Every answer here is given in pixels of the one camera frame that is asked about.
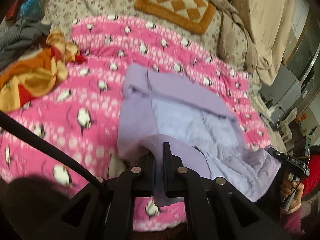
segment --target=orange and white checkered pillow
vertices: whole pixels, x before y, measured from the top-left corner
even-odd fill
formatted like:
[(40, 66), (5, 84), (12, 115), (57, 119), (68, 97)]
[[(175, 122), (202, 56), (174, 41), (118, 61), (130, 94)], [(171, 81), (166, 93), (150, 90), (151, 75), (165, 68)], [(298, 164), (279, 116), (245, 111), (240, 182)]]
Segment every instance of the orange and white checkered pillow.
[(198, 34), (206, 32), (215, 13), (207, 0), (136, 0), (134, 7)]

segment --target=pink blanket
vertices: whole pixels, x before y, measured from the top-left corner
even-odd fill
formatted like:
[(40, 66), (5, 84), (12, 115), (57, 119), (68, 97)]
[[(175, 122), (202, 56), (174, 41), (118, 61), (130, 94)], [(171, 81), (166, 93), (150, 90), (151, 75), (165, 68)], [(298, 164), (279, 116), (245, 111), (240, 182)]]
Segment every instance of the pink blanket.
[[(53, 92), (10, 116), (86, 167), (108, 178), (117, 153), (122, 84), (130, 63), (187, 75), (224, 100), (235, 113), (251, 149), (270, 144), (267, 130), (247, 98), (248, 74), (210, 55), (193, 41), (140, 18), (107, 15), (74, 21), (72, 39), (88, 62), (68, 64), (69, 77)], [(0, 176), (7, 182), (38, 175), (62, 185), (73, 196), (87, 181), (61, 163), (7, 132), (0, 135)], [(155, 231), (185, 221), (183, 203), (158, 209), (137, 198), (133, 229)]]

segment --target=silver bolt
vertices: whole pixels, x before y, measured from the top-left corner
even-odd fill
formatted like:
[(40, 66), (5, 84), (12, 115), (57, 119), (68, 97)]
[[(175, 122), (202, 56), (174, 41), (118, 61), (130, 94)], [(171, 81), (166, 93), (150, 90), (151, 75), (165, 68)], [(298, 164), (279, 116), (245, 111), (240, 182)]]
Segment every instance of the silver bolt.
[(103, 182), (103, 177), (96, 177), (96, 179), (97, 179), (100, 183)]
[(216, 178), (216, 183), (219, 184), (219, 185), (224, 185), (226, 183), (226, 180), (223, 177), (217, 177)]
[(140, 168), (140, 167), (133, 167), (133, 168), (131, 169), (131, 171), (132, 171), (133, 173), (139, 173), (139, 172), (141, 172), (141, 168)]
[(183, 166), (182, 166), (182, 167), (179, 167), (179, 168), (178, 168), (178, 172), (179, 172), (179, 173), (187, 173), (187, 171), (188, 171), (188, 169), (187, 169), (186, 167), (183, 167)]

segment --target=red sleeve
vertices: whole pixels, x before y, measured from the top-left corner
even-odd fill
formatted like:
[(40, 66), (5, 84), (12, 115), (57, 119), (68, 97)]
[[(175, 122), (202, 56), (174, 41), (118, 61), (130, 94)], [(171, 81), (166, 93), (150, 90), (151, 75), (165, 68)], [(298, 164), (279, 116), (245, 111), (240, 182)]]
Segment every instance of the red sleeve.
[(302, 236), (301, 232), (301, 207), (293, 213), (282, 214), (280, 217), (280, 225), (286, 230), (293, 239), (299, 239)]

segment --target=orange pillow border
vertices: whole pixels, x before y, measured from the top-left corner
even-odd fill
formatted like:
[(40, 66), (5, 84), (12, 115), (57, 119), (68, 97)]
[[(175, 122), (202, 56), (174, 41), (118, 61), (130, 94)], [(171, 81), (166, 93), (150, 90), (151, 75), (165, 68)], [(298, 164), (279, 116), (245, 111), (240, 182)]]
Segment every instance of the orange pillow border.
[(200, 22), (194, 23), (179, 14), (176, 14), (164, 7), (149, 2), (149, 0), (136, 0), (134, 3), (134, 8), (139, 11), (143, 11), (148, 14), (161, 17), (167, 21), (173, 22), (180, 27), (196, 34), (204, 34), (207, 31), (207, 28), (212, 21), (212, 18), (216, 11), (215, 6), (212, 3), (208, 2), (208, 6)]

